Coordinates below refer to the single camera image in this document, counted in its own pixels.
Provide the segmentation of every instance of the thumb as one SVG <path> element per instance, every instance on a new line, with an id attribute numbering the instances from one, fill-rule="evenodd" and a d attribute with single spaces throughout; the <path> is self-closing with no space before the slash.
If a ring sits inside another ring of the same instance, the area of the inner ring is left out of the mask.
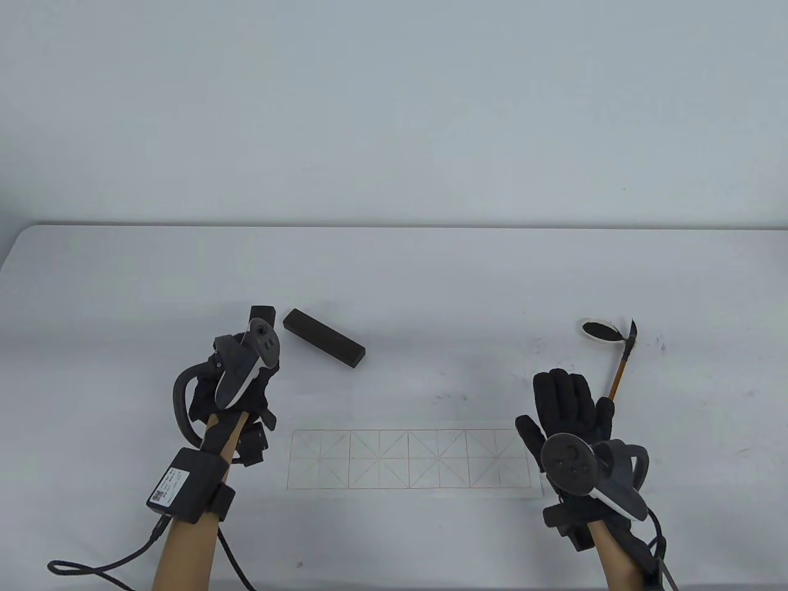
<path id="1" fill-rule="evenodd" d="M 541 429 L 539 429 L 539 426 L 533 422 L 533 419 L 527 414 L 523 414 L 515 419 L 515 428 L 526 444 L 528 451 L 531 452 L 531 455 L 537 460 L 539 470 L 544 472 L 545 469 L 541 465 L 541 449 L 545 444 L 545 436 L 542 435 Z"/>
<path id="2" fill-rule="evenodd" d="M 615 404 L 607 398 L 597 400 L 597 428 L 603 440 L 610 439 L 613 430 L 613 415 L 615 414 Z"/>

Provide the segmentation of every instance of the black cable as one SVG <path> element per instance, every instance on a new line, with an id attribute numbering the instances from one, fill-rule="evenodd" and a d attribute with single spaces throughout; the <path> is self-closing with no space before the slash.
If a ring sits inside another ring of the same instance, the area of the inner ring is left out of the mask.
<path id="1" fill-rule="evenodd" d="M 662 526 L 660 525 L 660 520 L 656 518 L 654 511 L 651 509 L 649 509 L 649 517 L 654 523 L 654 531 L 656 532 L 656 536 L 649 544 L 649 550 L 655 545 L 656 548 L 654 549 L 654 558 L 664 560 L 665 552 L 667 552 L 667 540 L 665 539 L 665 536 L 662 535 Z"/>
<path id="2" fill-rule="evenodd" d="M 86 564 L 80 563 L 73 563 L 69 562 L 68 560 L 51 560 L 46 564 L 46 569 L 52 573 L 56 574 L 58 577 L 79 577 L 85 574 L 94 574 L 97 577 L 103 578 L 105 581 L 109 581 L 113 585 L 117 585 L 124 591 L 134 591 L 131 587 L 119 581 L 115 577 L 110 574 L 107 574 L 107 571 L 112 571 L 118 567 L 122 567 L 124 564 L 130 563 L 132 560 L 139 558 L 142 554 L 147 552 L 153 544 L 156 543 L 162 534 L 167 529 L 171 518 L 168 515 L 162 515 L 162 517 L 156 522 L 156 526 L 151 531 L 151 536 L 148 538 L 148 541 L 143 544 L 143 546 L 125 558 L 121 558 L 120 560 L 116 560 L 113 563 L 105 564 L 103 567 L 89 567 Z"/>
<path id="3" fill-rule="evenodd" d="M 255 589 L 252 586 L 252 584 L 249 582 L 249 579 L 246 578 L 246 575 L 241 570 L 241 567 L 238 564 L 236 557 L 232 555 L 232 552 L 230 551 L 230 544 L 227 543 L 227 540 L 225 539 L 225 535 L 221 532 L 221 528 L 219 529 L 218 536 L 219 536 L 219 543 L 221 544 L 222 548 L 225 550 L 225 554 L 227 555 L 227 560 L 230 561 L 230 566 L 232 566 L 232 569 L 238 575 L 238 578 L 240 579 L 243 586 L 247 589 L 247 591 L 257 591 L 257 589 Z"/>

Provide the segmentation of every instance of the white table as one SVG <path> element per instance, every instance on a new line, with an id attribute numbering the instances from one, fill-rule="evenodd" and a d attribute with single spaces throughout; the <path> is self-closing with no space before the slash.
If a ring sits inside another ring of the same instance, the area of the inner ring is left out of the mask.
<path id="1" fill-rule="evenodd" d="M 643 493 L 669 567 L 684 585 L 784 584 L 786 253 L 776 231 L 28 229 L 0 272 L 4 588 L 106 588 L 44 564 L 105 563 L 147 539 L 146 495 L 185 444 L 173 380 L 252 304 L 276 306 L 279 329 L 298 307 L 367 349 L 350 370 L 279 330 L 281 422 L 263 464 L 233 469 L 225 523 L 253 582 L 602 586 L 595 555 L 544 527 L 552 494 L 315 499 L 286 491 L 285 468 L 307 423 L 510 421 L 554 366 L 602 393 L 618 352 L 576 322 L 632 316 L 614 434 L 651 453 Z M 121 578 L 147 588 L 157 559 Z M 240 588 L 222 557 L 214 578 Z"/>

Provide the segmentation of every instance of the black glove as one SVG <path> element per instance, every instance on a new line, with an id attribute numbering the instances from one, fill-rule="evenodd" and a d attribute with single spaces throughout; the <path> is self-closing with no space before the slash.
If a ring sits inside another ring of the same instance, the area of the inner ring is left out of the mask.
<path id="1" fill-rule="evenodd" d="M 539 423 L 545 434 L 526 414 L 515 419 L 515 427 L 542 472 L 545 471 L 541 463 L 545 435 L 571 433 L 589 445 L 610 439 L 615 405 L 609 398 L 600 398 L 595 406 L 588 382 L 582 375 L 570 375 L 561 369 L 551 370 L 549 374 L 536 374 L 533 376 L 533 394 Z M 588 496 L 570 496 L 555 486 L 553 488 L 558 493 L 560 504 L 545 509 L 545 523 L 549 527 L 557 527 L 562 536 L 569 537 L 578 552 L 594 546 L 587 523 L 598 519 L 618 521 L 616 513 L 601 501 Z"/>
<path id="2" fill-rule="evenodd" d="M 515 419 L 515 427 L 542 472 L 545 471 L 541 464 L 545 435 L 571 433 L 589 445 L 610 439 L 615 405 L 609 398 L 600 398 L 594 406 L 588 382 L 582 375 L 570 375 L 560 369 L 536 374 L 533 395 L 545 434 L 527 414 Z"/>
<path id="3" fill-rule="evenodd" d="M 236 334 L 233 337 L 240 342 L 243 333 Z M 209 362 L 213 362 L 213 367 L 217 367 L 217 362 L 219 361 L 220 359 L 216 353 L 209 358 Z M 266 367 L 261 368 L 260 374 L 250 382 L 246 392 L 243 393 L 238 402 L 233 404 L 230 408 L 226 408 L 225 411 L 246 411 L 249 413 L 249 419 L 246 423 L 247 426 L 251 426 L 259 417 L 262 417 L 262 421 L 266 427 L 273 431 L 273 427 L 276 425 L 276 418 L 268 410 L 266 386 L 268 385 L 268 380 L 270 380 L 271 376 L 277 371 L 279 371 L 279 364 L 270 370 Z M 216 400 L 214 398 L 220 377 L 221 371 L 219 370 L 201 374 L 197 377 L 194 397 L 191 399 L 191 405 L 189 406 L 189 418 L 192 421 L 207 423 L 208 418 L 212 414 L 223 412 L 216 406 Z"/>

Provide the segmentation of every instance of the forearm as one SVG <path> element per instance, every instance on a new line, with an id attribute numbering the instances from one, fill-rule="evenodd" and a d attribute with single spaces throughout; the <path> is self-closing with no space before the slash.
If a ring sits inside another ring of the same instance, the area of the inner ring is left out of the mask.
<path id="1" fill-rule="evenodd" d="M 641 570 L 621 549 L 604 522 L 589 523 L 589 531 L 597 547 L 610 591 L 642 591 Z"/>
<path id="2" fill-rule="evenodd" d="M 247 413 L 241 413 L 236 428 L 221 451 L 221 457 L 228 463 L 232 462 L 232 454 L 238 445 L 238 438 L 247 417 Z M 206 430 L 216 422 L 216 416 L 211 416 Z M 203 513 L 195 524 L 173 520 L 156 569 L 153 591 L 208 589 L 218 529 L 219 516 L 214 513 Z"/>

